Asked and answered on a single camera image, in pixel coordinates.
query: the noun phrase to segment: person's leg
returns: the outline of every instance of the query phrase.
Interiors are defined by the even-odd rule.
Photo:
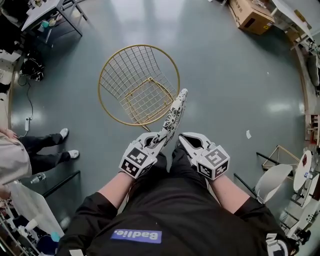
[[[133,198],[141,191],[148,190],[155,182],[167,177],[167,158],[161,152],[158,154],[157,162],[150,170],[141,174],[133,183],[129,191],[129,198]]]
[[[206,178],[197,172],[196,166],[191,166],[187,152],[182,145],[177,146],[172,152],[172,165],[169,176],[172,178],[187,178],[208,189]]]
[[[61,144],[63,139],[64,138],[60,133],[50,134],[43,137],[24,136],[18,138],[29,155],[39,152],[44,147]]]
[[[32,154],[29,155],[32,174],[42,173],[56,167],[59,163],[69,161],[71,156],[69,152],[57,154]]]

